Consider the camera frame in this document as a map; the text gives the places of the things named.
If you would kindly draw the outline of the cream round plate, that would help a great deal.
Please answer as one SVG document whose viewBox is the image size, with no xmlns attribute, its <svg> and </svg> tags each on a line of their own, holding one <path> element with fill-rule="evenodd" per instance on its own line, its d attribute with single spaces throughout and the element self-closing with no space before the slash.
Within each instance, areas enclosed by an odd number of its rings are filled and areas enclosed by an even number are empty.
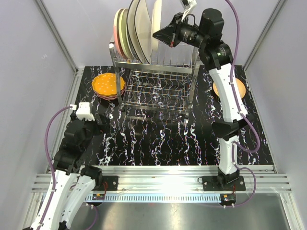
<svg viewBox="0 0 307 230">
<path fill-rule="evenodd" d="M 161 15 L 162 15 L 162 1 L 156 0 L 153 6 L 153 10 L 152 10 L 151 49 L 153 51 L 158 50 L 159 40 L 154 38 L 153 34 L 160 30 Z"/>
</svg>

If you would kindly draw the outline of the white square plate black rim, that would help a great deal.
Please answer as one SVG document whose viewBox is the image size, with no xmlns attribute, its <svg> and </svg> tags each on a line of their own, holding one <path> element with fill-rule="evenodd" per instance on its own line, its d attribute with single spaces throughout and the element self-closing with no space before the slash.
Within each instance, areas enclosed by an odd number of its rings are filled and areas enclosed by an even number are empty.
<svg viewBox="0 0 307 230">
<path fill-rule="evenodd" d="M 143 55 L 142 61 L 150 64 L 151 58 L 151 28 L 152 23 L 145 0 L 138 0 L 134 15 L 137 40 Z"/>
</svg>

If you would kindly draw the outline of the orange polka dot plate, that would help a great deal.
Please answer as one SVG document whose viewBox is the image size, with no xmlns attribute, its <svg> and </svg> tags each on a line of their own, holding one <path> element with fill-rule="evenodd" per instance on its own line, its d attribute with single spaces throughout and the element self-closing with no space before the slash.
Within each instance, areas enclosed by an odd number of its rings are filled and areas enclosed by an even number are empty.
<svg viewBox="0 0 307 230">
<path fill-rule="evenodd" d="M 104 73 L 94 77 L 93 91 L 102 96 L 117 94 L 117 76 L 115 73 Z"/>
</svg>

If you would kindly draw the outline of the tan round plate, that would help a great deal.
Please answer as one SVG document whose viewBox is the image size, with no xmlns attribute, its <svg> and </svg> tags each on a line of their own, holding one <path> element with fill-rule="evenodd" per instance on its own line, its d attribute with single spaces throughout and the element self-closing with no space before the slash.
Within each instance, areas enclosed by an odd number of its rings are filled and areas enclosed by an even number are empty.
<svg viewBox="0 0 307 230">
<path fill-rule="evenodd" d="M 237 83 L 237 86 L 238 86 L 238 89 L 239 89 L 240 97 L 243 98 L 246 94 L 246 87 L 243 84 L 243 82 L 239 79 L 236 79 L 236 83 Z M 219 93 L 218 93 L 218 90 L 217 90 L 215 83 L 213 83 L 213 91 L 219 97 Z"/>
</svg>

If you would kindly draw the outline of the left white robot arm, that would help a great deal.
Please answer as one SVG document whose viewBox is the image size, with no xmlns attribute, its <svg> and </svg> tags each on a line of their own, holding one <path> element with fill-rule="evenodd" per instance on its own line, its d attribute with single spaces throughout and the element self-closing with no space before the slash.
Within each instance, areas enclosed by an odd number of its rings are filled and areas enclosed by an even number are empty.
<svg viewBox="0 0 307 230">
<path fill-rule="evenodd" d="M 110 119 L 79 119 L 71 115 L 58 152 L 51 164 L 51 181 L 30 230 L 69 230 L 86 196 L 104 183 L 102 170 L 84 166 L 93 137 L 110 132 Z"/>
</svg>

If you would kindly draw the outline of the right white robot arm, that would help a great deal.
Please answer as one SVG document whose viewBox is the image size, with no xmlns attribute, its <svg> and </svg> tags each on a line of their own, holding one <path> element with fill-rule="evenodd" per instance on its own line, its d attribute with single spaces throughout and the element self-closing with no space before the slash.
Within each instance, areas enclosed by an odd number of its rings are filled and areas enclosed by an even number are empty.
<svg viewBox="0 0 307 230">
<path fill-rule="evenodd" d="M 236 160 L 239 131 L 251 120 L 236 83 L 231 49 L 221 40 L 223 27 L 222 13 L 217 9 L 205 9 L 199 25 L 189 24 L 180 12 L 153 37 L 169 47 L 175 47 L 180 42 L 196 47 L 200 61 L 216 85 L 223 120 L 212 124 L 220 145 L 220 163 L 214 182 L 222 190 L 229 190 L 236 185 L 240 176 Z"/>
</svg>

